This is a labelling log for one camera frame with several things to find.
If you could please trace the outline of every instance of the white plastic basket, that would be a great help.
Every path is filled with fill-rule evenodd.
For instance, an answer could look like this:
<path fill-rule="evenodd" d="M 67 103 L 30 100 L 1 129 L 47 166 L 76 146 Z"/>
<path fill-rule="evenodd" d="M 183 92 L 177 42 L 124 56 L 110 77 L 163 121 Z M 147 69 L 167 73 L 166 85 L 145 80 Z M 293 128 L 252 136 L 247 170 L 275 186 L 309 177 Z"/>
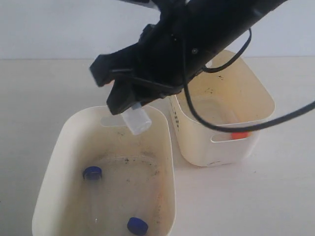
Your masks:
<path fill-rule="evenodd" d="M 38 195 L 33 236 L 92 235 L 85 214 L 87 194 L 82 172 L 95 163 L 101 167 L 115 164 L 115 169 L 103 169 L 106 191 L 99 209 L 105 227 L 101 235 L 131 235 L 126 224 L 137 212 L 136 202 L 142 199 L 153 176 L 159 181 L 160 191 L 156 191 L 158 196 L 150 195 L 158 203 L 147 222 L 147 235 L 170 234 L 175 220 L 175 188 L 168 123 L 159 110 L 148 106 L 145 110 L 153 123 L 138 136 L 117 124 L 120 116 L 110 118 L 107 107 L 82 110 L 64 124 Z M 143 156 L 149 156 L 155 166 Z"/>
<path fill-rule="evenodd" d="M 233 53 L 222 51 L 213 67 L 226 63 Z M 205 120 L 221 126 L 241 127 L 266 121 L 275 103 L 242 59 L 227 69 L 201 73 L 189 84 L 192 102 Z M 259 132 L 225 134 L 198 123 L 189 111 L 184 91 L 170 97 L 170 111 L 183 157 L 196 166 L 233 163 L 250 155 Z"/>

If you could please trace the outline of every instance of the black wire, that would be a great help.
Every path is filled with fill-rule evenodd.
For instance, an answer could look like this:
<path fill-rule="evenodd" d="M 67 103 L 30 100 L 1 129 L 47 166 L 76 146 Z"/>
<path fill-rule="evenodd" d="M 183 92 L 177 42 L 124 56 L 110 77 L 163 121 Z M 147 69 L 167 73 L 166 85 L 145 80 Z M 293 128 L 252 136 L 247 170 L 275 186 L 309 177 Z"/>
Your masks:
<path fill-rule="evenodd" d="M 211 124 L 207 121 L 205 121 L 203 118 L 200 117 L 200 115 L 198 115 L 198 113 L 196 112 L 195 108 L 193 107 L 191 98 L 190 98 L 190 94 L 189 94 L 189 89 L 188 89 L 188 80 L 186 77 L 186 43 L 185 40 L 183 39 L 183 85 L 184 85 L 184 92 L 185 92 L 185 97 L 186 97 L 186 101 L 188 104 L 188 107 L 190 109 L 190 112 L 192 113 L 192 115 L 196 118 L 196 120 L 198 122 L 200 122 L 202 125 L 206 126 L 207 128 L 216 130 L 216 131 L 220 131 L 220 132 L 225 132 L 225 133 L 234 133 L 234 132 L 252 132 L 252 131 L 257 131 L 257 130 L 261 130 L 261 129 L 265 129 L 265 128 L 269 128 L 278 124 L 281 124 L 283 122 L 289 121 L 291 119 L 294 119 L 296 117 L 299 117 L 307 112 L 310 112 L 311 110 L 313 110 L 315 108 L 315 101 L 306 105 L 305 107 L 302 107 L 294 112 L 291 112 L 287 115 L 284 115 L 282 117 L 261 123 L 261 124 L 255 124 L 255 125 L 250 125 L 250 126 L 246 126 L 246 127 L 222 127 L 222 126 L 217 126 L 214 124 Z"/>
<path fill-rule="evenodd" d="M 247 47 L 251 43 L 251 40 L 252 40 L 252 29 L 251 28 L 249 28 L 249 32 L 250 32 L 250 35 L 249 35 L 247 41 L 245 42 L 245 44 L 241 47 L 241 49 L 238 51 L 238 53 L 235 54 L 226 64 L 219 66 L 219 67 L 216 67 L 216 68 L 208 68 L 208 67 L 204 66 L 204 67 L 202 67 L 202 70 L 206 73 L 217 73 L 219 71 L 222 71 L 222 70 L 228 68 L 231 64 L 233 64 L 243 54 L 243 52 L 247 49 Z"/>

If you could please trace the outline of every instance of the white wall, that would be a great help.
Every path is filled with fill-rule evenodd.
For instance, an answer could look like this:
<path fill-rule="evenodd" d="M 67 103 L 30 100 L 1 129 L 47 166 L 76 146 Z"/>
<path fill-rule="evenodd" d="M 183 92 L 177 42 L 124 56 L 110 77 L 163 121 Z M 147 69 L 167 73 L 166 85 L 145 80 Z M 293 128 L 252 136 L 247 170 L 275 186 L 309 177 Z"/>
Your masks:
<path fill-rule="evenodd" d="M 289 0 L 253 27 L 245 55 L 315 55 L 314 9 L 314 0 Z M 117 0 L 1 0 L 0 59 L 94 58 L 136 42 L 158 17 Z"/>

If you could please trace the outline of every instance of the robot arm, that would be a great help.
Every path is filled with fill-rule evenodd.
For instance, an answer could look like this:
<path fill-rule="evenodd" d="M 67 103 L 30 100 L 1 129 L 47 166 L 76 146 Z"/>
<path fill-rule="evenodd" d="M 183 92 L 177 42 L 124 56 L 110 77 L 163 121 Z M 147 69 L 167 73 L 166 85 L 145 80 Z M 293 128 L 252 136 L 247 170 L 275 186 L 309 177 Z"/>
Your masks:
<path fill-rule="evenodd" d="M 147 25 L 135 44 L 99 55 L 91 73 L 99 87 L 115 80 L 107 99 L 113 115 L 139 102 L 144 106 L 178 94 L 183 89 L 183 56 L 185 76 L 191 81 L 208 61 L 285 1 L 154 0 L 160 21 Z"/>

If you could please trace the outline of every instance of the screw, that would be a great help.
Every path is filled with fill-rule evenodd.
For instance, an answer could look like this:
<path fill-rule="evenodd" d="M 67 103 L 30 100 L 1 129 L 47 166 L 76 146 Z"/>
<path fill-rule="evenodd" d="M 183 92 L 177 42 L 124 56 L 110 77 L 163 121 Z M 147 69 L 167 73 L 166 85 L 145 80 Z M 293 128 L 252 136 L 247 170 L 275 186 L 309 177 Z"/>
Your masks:
<path fill-rule="evenodd" d="M 192 54 L 197 54 L 198 53 L 198 49 L 197 48 L 193 48 L 191 51 Z"/>

